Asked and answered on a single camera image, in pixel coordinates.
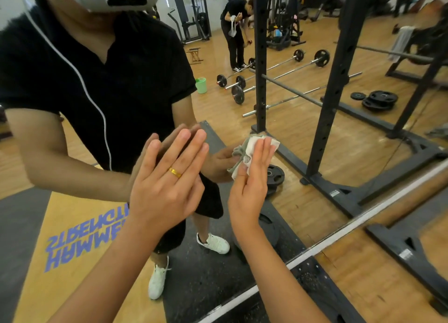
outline wooden floor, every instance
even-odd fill
[[[390,48],[395,39],[391,35],[391,30],[397,22],[400,25],[411,25],[413,19],[412,17],[370,19],[364,26],[359,43]],[[314,53],[319,49],[327,49],[332,55],[334,54],[336,45],[333,41],[337,40],[339,34],[336,19],[322,19],[316,23],[304,22],[301,27],[304,30],[303,39],[307,41],[300,46],[307,52],[304,63],[312,60]],[[193,65],[192,68],[195,77],[207,79],[208,92],[193,94],[196,118],[198,121],[207,120],[226,144],[232,144],[246,137],[250,126],[255,123],[255,117],[242,118],[243,113],[253,109],[255,93],[247,93],[245,103],[240,106],[234,103],[230,91],[216,86],[217,74],[229,75],[231,72],[227,44],[221,32],[215,32],[209,42],[194,43],[186,46],[186,49],[198,46],[201,47],[199,55],[204,61],[199,65]],[[296,48],[281,52],[268,50],[268,67],[286,60]],[[254,46],[246,49],[246,60],[251,56],[254,56]],[[292,60],[271,70],[269,75],[275,77],[297,65]],[[382,113],[379,117],[395,122],[415,85],[384,77],[389,65],[390,62],[384,54],[357,50],[350,73],[362,71],[363,74],[352,79],[345,87],[342,101],[361,107],[360,102],[350,99],[352,92],[368,94],[373,90],[389,90],[398,94],[400,99],[392,111]],[[404,62],[400,68],[421,74],[427,66],[414,66]],[[310,66],[282,78],[281,81],[301,91],[308,91],[325,85],[330,69],[331,63],[325,68]],[[448,79],[445,69],[440,71],[439,78]],[[251,83],[255,83],[254,80],[248,82],[248,86],[251,86]],[[322,95],[323,90],[310,94],[316,99]],[[290,96],[291,93],[273,84],[267,87],[268,104]],[[418,119],[413,132],[423,134],[435,126],[448,122],[447,107],[446,92],[436,93],[434,90],[429,90],[406,126],[409,128]],[[299,158],[307,161],[319,112],[318,106],[306,100],[296,99],[268,110],[267,128]],[[64,129],[70,155],[84,162],[93,163],[93,157],[67,121],[64,122]],[[448,146],[443,141],[438,143],[444,147]],[[386,139],[384,133],[339,112],[333,124],[320,171],[325,178],[333,182],[360,185],[384,169],[397,145],[397,141]],[[401,145],[387,168],[409,154],[406,145]],[[347,222],[347,218],[317,190],[312,186],[300,184],[300,176],[284,162],[274,158],[273,163],[282,167],[286,173],[283,187],[274,196],[273,204],[306,245],[309,246],[322,239]],[[411,197],[386,209],[374,220],[384,224],[391,223],[447,183],[448,174],[443,174]],[[14,139],[0,142],[0,198],[29,187],[31,184],[26,178]],[[448,277],[448,239],[442,234],[448,230],[448,215],[445,214],[439,219],[423,233],[422,240],[432,263],[443,276]],[[361,228],[326,249],[318,259],[368,322],[446,322],[428,304],[429,292],[383,252]]]

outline white shoe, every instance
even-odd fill
[[[219,254],[226,254],[230,250],[230,245],[224,238],[214,236],[211,233],[208,234],[206,243],[201,242],[201,240],[199,239],[199,234],[196,234],[196,241],[199,243],[199,245],[202,245],[203,247],[215,251]]]
[[[162,295],[162,292],[164,291],[165,278],[167,275],[167,271],[170,270],[168,269],[169,264],[168,256],[167,259],[168,262],[166,268],[158,267],[157,265],[154,266],[154,272],[152,273],[148,285],[148,296],[152,300],[158,299]]]

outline bucket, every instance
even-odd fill
[[[205,78],[196,79],[196,88],[198,89],[199,94],[204,94],[207,92],[207,85],[205,84]]]

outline black metal post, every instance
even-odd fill
[[[255,86],[257,87],[257,124],[252,126],[255,133],[266,130],[266,25],[267,0],[254,0],[255,12]]]
[[[323,99],[322,110],[317,124],[310,160],[306,169],[306,178],[319,173],[320,163],[327,145],[339,100],[344,86],[349,81],[348,73],[352,63],[362,25],[366,18],[367,0],[346,0],[343,7],[341,31],[333,59],[328,86]]]
[[[422,80],[418,83],[418,86],[412,94],[411,99],[409,99],[405,109],[400,115],[400,118],[398,118],[397,122],[395,123],[393,130],[388,133],[388,138],[398,138],[400,132],[408,122],[423,95],[433,84],[435,76],[439,72],[443,62],[446,59],[446,53],[448,53],[448,32],[444,34],[444,38],[441,46],[439,47],[439,51],[435,55],[434,60],[430,63],[428,69],[422,77]]]

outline gold ring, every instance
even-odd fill
[[[169,168],[169,171],[170,171],[173,175],[175,175],[177,178],[182,177],[182,173],[178,173],[178,172],[177,172],[174,168],[172,168],[172,167]]]

